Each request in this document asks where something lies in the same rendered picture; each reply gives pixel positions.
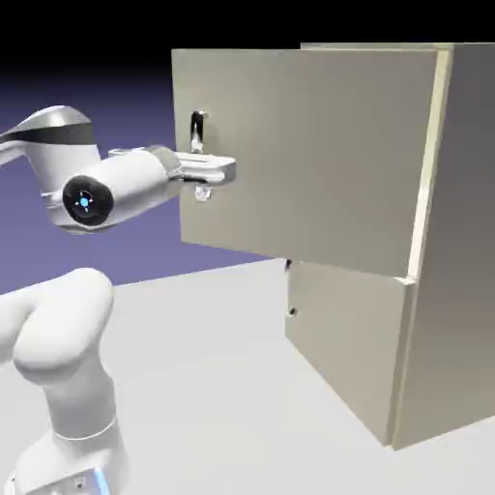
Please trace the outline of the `beige painted cabinet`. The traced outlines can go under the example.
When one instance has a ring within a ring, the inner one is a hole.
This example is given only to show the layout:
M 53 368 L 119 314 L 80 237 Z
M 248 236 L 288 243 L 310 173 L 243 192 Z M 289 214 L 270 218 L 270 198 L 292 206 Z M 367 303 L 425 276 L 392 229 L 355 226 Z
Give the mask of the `beige painted cabinet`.
M 440 48 L 434 95 L 394 450 L 495 417 L 495 43 Z

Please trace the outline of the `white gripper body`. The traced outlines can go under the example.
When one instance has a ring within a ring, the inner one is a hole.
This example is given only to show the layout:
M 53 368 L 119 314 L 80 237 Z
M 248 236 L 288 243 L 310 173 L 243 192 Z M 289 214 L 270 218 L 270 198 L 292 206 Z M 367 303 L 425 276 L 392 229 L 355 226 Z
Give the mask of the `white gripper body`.
M 200 185 L 225 185 L 236 178 L 236 160 L 206 154 L 175 153 L 179 166 L 173 171 L 176 181 Z

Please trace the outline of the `beige cabinet door with handle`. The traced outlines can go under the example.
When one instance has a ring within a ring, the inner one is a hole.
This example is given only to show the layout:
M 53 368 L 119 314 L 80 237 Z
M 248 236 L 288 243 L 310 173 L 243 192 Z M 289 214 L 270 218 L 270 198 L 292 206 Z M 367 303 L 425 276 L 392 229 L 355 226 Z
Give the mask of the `beige cabinet door with handle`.
M 386 277 L 415 272 L 450 57 L 419 49 L 184 49 L 172 54 L 176 145 L 235 181 L 181 198 L 186 242 Z

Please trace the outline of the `curved silver door handle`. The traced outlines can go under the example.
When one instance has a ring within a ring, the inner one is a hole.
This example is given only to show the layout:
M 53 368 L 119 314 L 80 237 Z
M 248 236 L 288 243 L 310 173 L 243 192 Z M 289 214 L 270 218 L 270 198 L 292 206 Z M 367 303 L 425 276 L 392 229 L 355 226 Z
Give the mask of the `curved silver door handle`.
M 204 109 L 197 109 L 191 113 L 189 126 L 190 152 L 202 155 L 204 151 L 204 122 L 208 113 Z M 207 183 L 198 183 L 194 189 L 194 197 L 199 202 L 206 202 L 212 195 L 212 187 Z

